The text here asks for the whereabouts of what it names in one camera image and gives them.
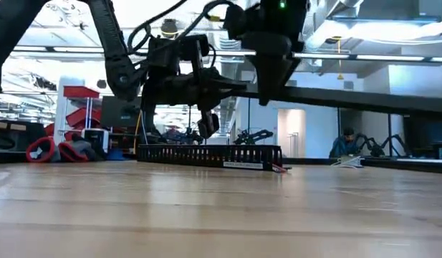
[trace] wooden tabletop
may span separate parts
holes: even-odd
[[[1,257],[442,257],[442,175],[0,166]]]

